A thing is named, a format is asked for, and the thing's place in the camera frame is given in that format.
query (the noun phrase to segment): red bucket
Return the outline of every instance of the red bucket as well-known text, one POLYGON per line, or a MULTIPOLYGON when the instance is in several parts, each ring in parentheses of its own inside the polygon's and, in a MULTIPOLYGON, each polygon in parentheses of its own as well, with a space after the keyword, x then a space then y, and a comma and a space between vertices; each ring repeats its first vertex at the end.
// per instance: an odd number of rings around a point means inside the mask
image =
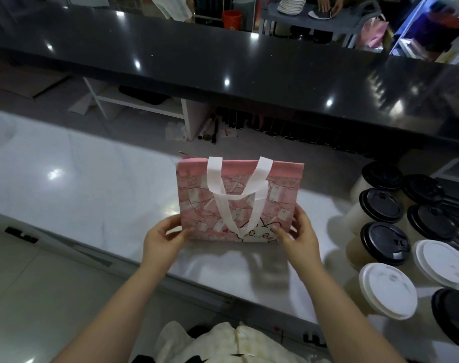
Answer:
POLYGON ((241 17, 241 11, 223 11, 223 24, 225 26, 225 29, 239 30, 241 25, 241 17))

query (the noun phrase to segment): white cup lid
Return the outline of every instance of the white cup lid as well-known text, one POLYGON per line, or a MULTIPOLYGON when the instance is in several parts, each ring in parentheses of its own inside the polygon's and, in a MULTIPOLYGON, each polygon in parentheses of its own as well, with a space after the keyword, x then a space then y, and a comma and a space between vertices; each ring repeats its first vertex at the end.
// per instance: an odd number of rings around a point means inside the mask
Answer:
POLYGON ((416 266, 430 280, 446 287, 459 284, 459 251, 438 240, 424 239, 413 247, 416 266))
POLYGON ((414 315, 418 306, 416 288, 402 271, 378 262, 367 264, 360 270, 359 283, 376 311, 398 320, 414 315))

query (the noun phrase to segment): black cup lid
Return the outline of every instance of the black cup lid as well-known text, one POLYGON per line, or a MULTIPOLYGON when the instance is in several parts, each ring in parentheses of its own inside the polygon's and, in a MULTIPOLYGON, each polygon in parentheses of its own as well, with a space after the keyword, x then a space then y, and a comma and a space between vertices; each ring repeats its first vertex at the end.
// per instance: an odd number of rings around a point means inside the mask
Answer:
POLYGON ((459 346, 459 291, 443 288, 431 299, 433 316, 441 330, 459 346))
POLYGON ((404 176, 402 190, 418 205, 441 202, 445 195, 438 181, 424 174, 404 176))
POLYGON ((372 187, 394 191, 401 187, 403 174, 392 164, 371 162, 362 168, 362 177, 372 187))
POLYGON ((458 231, 446 210, 436 205, 412 205, 407 215, 412 227, 427 239, 450 240, 458 231))
POLYGON ((404 206, 389 191, 370 188, 359 195, 362 209, 377 222, 395 223, 404 214, 404 206))
POLYGON ((402 265, 411 252, 406 234, 392 224, 367 223, 360 230, 360 238, 369 254, 384 264, 402 265))

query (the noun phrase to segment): white bag handle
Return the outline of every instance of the white bag handle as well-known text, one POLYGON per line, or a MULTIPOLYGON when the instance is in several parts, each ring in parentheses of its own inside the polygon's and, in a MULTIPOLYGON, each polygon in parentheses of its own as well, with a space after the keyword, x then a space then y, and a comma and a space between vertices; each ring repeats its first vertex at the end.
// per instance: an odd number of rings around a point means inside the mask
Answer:
POLYGON ((260 157, 258 165, 251 175, 245 189, 241 195, 228 195, 226 194, 223 180, 221 179, 221 167, 223 166, 223 158, 209 157, 207 169, 207 183, 208 189, 214 195, 216 206, 218 207, 219 214, 225 222, 226 226, 239 238, 257 226, 258 220, 263 213, 265 207, 266 196, 268 194, 268 181, 266 178, 270 173, 273 165, 273 160, 260 157), (238 228, 234 223, 231 216, 230 204, 228 200, 241 200, 248 195, 255 194, 255 201, 253 203, 253 210, 251 211, 250 220, 242 228, 238 228))

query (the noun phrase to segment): tiled floor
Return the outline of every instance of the tiled floor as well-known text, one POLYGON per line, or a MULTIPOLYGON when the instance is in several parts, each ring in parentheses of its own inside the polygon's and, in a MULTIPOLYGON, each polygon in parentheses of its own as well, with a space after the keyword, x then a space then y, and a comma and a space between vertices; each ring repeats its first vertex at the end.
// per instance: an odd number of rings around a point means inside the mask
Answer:
MULTIPOLYGON (((0 362, 48 363, 123 283, 118 276, 0 234, 0 362)), ((137 354, 153 355, 160 330, 172 320, 185 329, 237 322, 157 291, 130 361, 137 354)), ((284 341, 284 346, 306 354, 301 344, 284 341)))

